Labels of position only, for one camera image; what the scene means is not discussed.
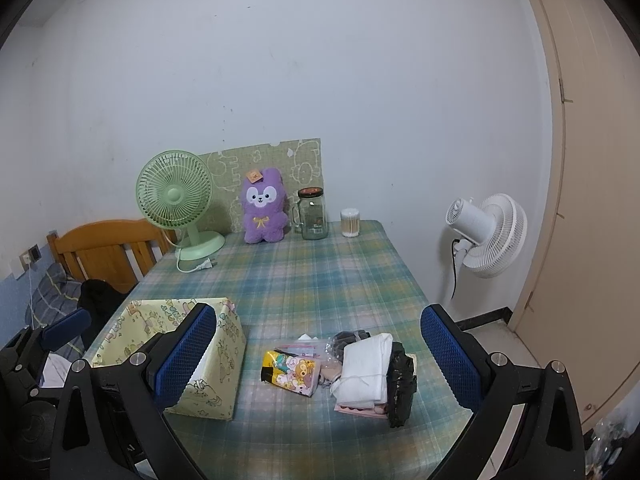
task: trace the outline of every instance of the door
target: door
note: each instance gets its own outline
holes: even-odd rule
[[[558,217],[516,333],[561,360],[581,421],[640,362],[640,57],[603,0],[540,0],[564,101]]]

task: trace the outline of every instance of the purple plush toy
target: purple plush toy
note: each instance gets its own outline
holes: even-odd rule
[[[262,179],[252,184],[248,178],[242,183],[240,202],[244,208],[242,224],[246,230],[244,241],[257,244],[261,240],[279,242],[289,220],[283,211],[287,193],[278,168],[260,170]]]

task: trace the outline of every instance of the glass mug with handle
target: glass mug with handle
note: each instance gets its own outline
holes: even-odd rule
[[[321,240],[329,234],[324,206],[324,189],[305,187],[298,190],[298,202],[291,208],[296,231],[300,230],[305,240]]]

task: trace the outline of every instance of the cotton swab container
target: cotton swab container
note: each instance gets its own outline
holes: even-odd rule
[[[340,211],[340,227],[342,236],[347,238],[358,236],[360,234],[360,212],[353,207]]]

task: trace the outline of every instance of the baseboard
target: baseboard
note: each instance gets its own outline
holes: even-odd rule
[[[480,314],[480,316],[461,319],[460,321],[456,322],[456,325],[460,330],[464,332],[465,330],[471,330],[472,328],[486,325],[487,323],[492,323],[494,321],[498,321],[499,319],[503,320],[505,323],[508,323],[511,319],[511,314],[513,314],[511,309],[504,306],[502,308],[499,308],[498,310],[492,310],[491,312],[487,312],[486,314]]]

